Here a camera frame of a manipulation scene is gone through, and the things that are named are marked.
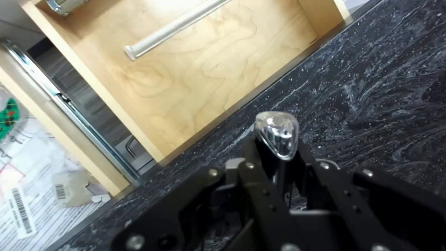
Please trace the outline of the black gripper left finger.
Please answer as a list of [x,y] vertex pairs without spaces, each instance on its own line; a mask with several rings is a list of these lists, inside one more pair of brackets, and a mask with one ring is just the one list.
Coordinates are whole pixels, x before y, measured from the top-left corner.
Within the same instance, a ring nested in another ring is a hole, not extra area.
[[243,153],[245,160],[236,168],[241,188],[243,228],[225,251],[303,251],[298,229],[264,171],[258,140],[248,139]]

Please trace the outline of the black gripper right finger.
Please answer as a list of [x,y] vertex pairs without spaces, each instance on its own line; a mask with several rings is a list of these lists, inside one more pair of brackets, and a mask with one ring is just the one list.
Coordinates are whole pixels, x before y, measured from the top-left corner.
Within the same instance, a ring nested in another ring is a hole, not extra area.
[[298,144],[300,190],[311,209],[332,210],[358,251],[416,251],[413,243],[390,234],[353,179],[333,163],[317,160],[305,143]]

